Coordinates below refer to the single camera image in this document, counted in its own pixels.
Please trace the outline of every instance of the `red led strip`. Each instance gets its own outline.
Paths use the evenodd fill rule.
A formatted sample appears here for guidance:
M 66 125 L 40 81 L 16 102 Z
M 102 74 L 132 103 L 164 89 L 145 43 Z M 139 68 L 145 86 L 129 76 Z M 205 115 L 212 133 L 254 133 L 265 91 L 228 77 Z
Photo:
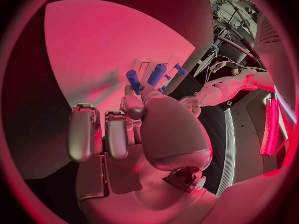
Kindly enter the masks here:
M 266 124 L 260 154 L 274 156 L 279 131 L 279 107 L 277 100 L 271 98 L 266 105 Z

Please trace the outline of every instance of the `dark floor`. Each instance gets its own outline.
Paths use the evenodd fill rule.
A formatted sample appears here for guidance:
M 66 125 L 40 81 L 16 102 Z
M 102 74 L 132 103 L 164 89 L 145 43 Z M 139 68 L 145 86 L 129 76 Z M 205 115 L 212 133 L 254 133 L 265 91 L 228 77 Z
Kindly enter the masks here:
M 193 95 L 201 89 L 199 82 L 187 76 L 169 96 L 179 100 Z M 219 107 L 203 107 L 199 120 L 206 128 L 212 143 L 213 159 L 203 172 L 207 177 L 205 188 L 216 193 L 224 163 L 225 154 L 225 119 L 224 111 Z M 75 195 L 75 180 L 78 164 L 70 162 L 55 173 L 43 179 L 27 180 L 34 193 L 58 216 L 70 224 L 87 223 L 80 211 Z

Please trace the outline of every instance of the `blue object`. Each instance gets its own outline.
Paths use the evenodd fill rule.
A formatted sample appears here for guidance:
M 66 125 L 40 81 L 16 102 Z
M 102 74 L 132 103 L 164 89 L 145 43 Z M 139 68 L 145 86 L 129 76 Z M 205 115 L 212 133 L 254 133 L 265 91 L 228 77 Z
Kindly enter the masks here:
M 134 71 L 134 70 L 128 71 L 126 73 L 126 77 L 127 77 L 128 81 L 130 82 L 132 90 L 135 91 L 135 94 L 139 96 L 140 95 L 140 90 L 139 90 L 140 82 L 139 82 L 136 71 Z
M 161 78 L 163 77 L 164 73 L 166 72 L 167 67 L 164 64 L 157 64 L 155 70 L 151 73 L 148 83 L 156 87 L 156 85 L 159 83 Z
M 168 74 L 166 74 L 165 77 L 168 81 L 171 80 L 171 77 Z
M 178 63 L 174 66 L 183 76 L 187 75 L 187 71 L 182 68 Z

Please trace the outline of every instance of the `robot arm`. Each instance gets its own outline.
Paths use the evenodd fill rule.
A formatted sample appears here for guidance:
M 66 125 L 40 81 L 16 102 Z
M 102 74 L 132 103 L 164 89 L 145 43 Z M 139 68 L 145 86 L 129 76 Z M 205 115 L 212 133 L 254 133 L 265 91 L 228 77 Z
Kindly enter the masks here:
M 199 116 L 200 107 L 215 106 L 233 98 L 240 90 L 253 91 L 257 88 L 274 91 L 274 83 L 268 72 L 255 69 L 243 70 L 236 77 L 222 77 L 204 84 L 195 96 L 185 97 L 180 101 Z

